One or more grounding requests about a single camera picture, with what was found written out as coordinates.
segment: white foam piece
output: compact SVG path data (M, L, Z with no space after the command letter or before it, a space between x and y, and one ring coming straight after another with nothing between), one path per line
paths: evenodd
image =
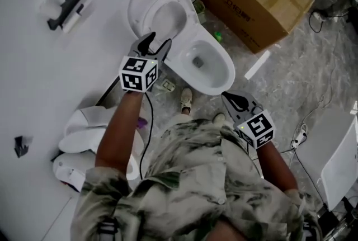
M245 78L250 80L252 76L259 70L259 68L266 62L266 60L270 57L271 52L266 50L264 54L256 61L256 63L250 68L248 72L245 74Z

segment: wall-mounted holder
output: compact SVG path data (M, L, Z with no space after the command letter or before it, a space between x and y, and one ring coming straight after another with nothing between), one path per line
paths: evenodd
M51 30L56 30L58 26L62 27L63 22L66 20L66 18L69 16L69 14L73 11L76 4L80 0L65 0L63 4L61 4L61 14L57 19L49 19L47 20L47 23Z
M22 136L17 136L15 138L15 148L16 155L18 158L21 158L23 155L27 154L29 151L29 146L24 144Z

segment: tile floor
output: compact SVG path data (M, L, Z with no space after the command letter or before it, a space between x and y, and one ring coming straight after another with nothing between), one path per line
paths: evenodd
M269 110L277 128L274 143L279 151L290 149L297 124L316 108L320 99L323 99L321 107L327 105L347 112L352 109L358 98L358 34L350 23L345 22L345 18L339 18L337 22L326 21L322 31L316 34L309 26L308 13L288 37L268 48L271 56L249 81L244 75L262 53L252 54L210 12L206 12L206 18L204 27L212 34L215 31L222 33L222 46L234 61L236 77L232 89L251 93ZM319 29L317 23L312 22L312 26ZM160 147L160 128L179 112L180 92L186 86L165 65L162 70L160 79L168 78L176 84L176 89L172 93L164 93L154 87L152 93L149 93L154 107L154 126L152 141L143 159L143 172L146 171L153 152ZM114 106L119 103L122 95L120 85L117 84L102 105ZM218 112L227 113L220 96L206 96L196 91L192 106L194 118L211 119ZM143 116L150 121L150 108L146 99L143 100L143 109L146 111ZM321 114L322 110L319 108L306 119L309 128L312 128ZM141 131L141 135L146 143L148 128ZM287 161L291 155L291 152L283 154ZM299 186L317 195L295 159L292 170L299 180ZM135 186L138 182L139 180L133 181L130 185ZM347 196L358 196L358 183L352 189ZM358 197L351 200L355 205Z

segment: black object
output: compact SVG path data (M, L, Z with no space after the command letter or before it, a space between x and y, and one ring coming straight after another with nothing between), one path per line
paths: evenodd
M115 240L115 235L118 232L119 224L117 219L111 217L105 217L105 219L98 224L97 232L99 235L105 234L112 237L105 238L106 240Z
M323 236L326 236L330 231L337 227L339 224L338 219L331 211L326 211L319 219L318 219L319 227L321 227Z
M80 0L65 0L65 2L60 5L62 8L60 16L56 20L53 19L47 20L50 29L55 30L58 26L62 27L63 22L65 21L65 19L68 17L68 15L71 13L71 11L74 9L74 7L79 1Z
M15 138L15 153L18 158L21 158L23 155L27 154L29 151L28 145L22 145L22 136L17 136Z
M308 18L308 24L309 24L309 27L310 27L310 28L313 30L313 32L315 32L315 33L320 33L320 32L321 32L322 26L323 26L323 23L324 23L324 21L321 21L321 26L319 27L319 30L315 30L315 29L312 27L312 25L311 25L311 17L313 16L313 14L314 14L315 12L320 13L322 16L328 17L328 18L343 17L343 16L347 16L347 15L348 15L348 20L347 20L346 22L350 22L350 21L349 21L349 14L337 15L337 16L329 16L328 13L327 13L327 11L325 11L325 10L313 10L313 11L311 12L309 18Z
M138 51L144 57L149 53L149 46L153 42L156 33L153 31L147 38L138 44Z
M351 22L355 31L358 33L358 10L355 7L350 7L348 9L348 19L347 22Z
M149 102L149 104L150 104L150 111L151 111L151 113L152 113L152 122L150 123L150 130L149 130L148 142L147 142L147 145L146 145L145 148L144 148L142 157L140 158L140 162L139 162L139 174L140 174L140 179L143 179L143 176L142 176L142 162L143 162L143 158L144 158L145 152L147 151L147 148L148 148L148 146L149 146L149 144L150 144L150 139L151 139L151 137L152 137L152 130L153 130L153 121L154 121L154 111L153 111L152 102L150 101L148 94L147 94L147 93L144 93L144 94L145 94L145 96L147 97L148 102Z
M233 106L233 108L238 112L249 111L248 109L248 101L245 97L231 94L229 92L223 92L222 95L228 99L229 103Z
M83 7L84 7L84 5L83 5L83 3L79 6L79 8L76 10L76 13L80 13L81 12L81 10L83 10Z

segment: white toilet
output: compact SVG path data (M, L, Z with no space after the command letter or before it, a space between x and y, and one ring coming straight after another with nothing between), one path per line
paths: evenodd
M60 155L56 159L57 162L54 163L54 173L59 180L71 183L76 188L79 186L82 187L82 184L78 182L82 180L82 177L75 171L77 169L79 170L76 161L81 163L82 159L95 156L87 151L92 150L94 153L97 153L98 146L115 110L116 107L105 109L104 107L93 106L76 110L72 114L65 126L64 138L58 144L58 148L65 154ZM143 139L136 130L133 140L133 150L129 158L126 174L127 180L129 181L139 177L139 157L143 149ZM59 162L68 164L68 166L58 167Z
M128 21L137 37L156 32L153 51L172 39L164 62L194 89L219 95L232 86L234 64L199 23L191 0L130 0Z

